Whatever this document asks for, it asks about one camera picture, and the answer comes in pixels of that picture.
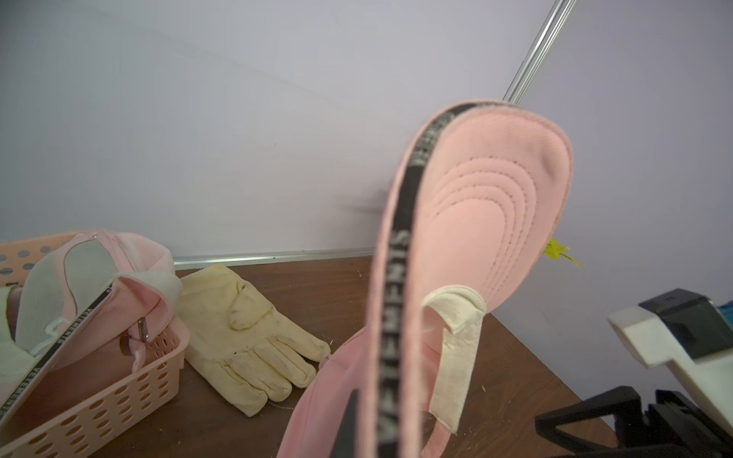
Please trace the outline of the pink baseball cap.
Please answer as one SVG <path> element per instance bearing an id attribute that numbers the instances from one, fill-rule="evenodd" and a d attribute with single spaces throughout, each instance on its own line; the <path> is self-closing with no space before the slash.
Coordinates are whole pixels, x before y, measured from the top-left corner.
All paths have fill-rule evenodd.
<path id="1" fill-rule="evenodd" d="M 86 230 L 1 245 L 1 422 L 7 424 L 49 375 L 70 368 L 52 390 L 97 392 L 121 356 L 130 373 L 173 320 L 182 283 L 171 251 L 133 233 Z"/>
<path id="2" fill-rule="evenodd" d="M 358 390 L 356 457 L 440 456 L 484 319 L 542 256 L 572 173 L 567 135 L 513 104 L 472 100 L 428 121 L 387 198 L 365 325 L 320 364 L 279 455 L 329 457 Z"/>

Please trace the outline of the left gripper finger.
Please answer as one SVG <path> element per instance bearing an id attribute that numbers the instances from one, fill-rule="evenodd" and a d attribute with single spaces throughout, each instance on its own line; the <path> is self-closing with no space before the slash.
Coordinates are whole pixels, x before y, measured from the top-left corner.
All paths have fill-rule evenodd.
<path id="1" fill-rule="evenodd" d="M 347 406 L 330 452 L 330 458 L 356 457 L 358 405 L 359 391 L 354 390 L 349 395 L 349 400 L 347 401 Z"/>

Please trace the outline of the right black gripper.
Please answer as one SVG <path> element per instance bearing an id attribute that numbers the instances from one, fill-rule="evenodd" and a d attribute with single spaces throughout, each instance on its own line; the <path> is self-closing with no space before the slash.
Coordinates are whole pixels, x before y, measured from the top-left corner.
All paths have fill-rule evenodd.
<path id="1" fill-rule="evenodd" d="M 607 426 L 614 439 L 601 442 L 580 435 L 582 427 Z M 674 446 L 693 457 L 731 457 L 732 435 L 678 391 L 657 390 L 643 412 L 633 387 L 616 387 L 572 406 L 534 418 L 536 433 L 576 455 L 621 452 L 630 448 Z"/>

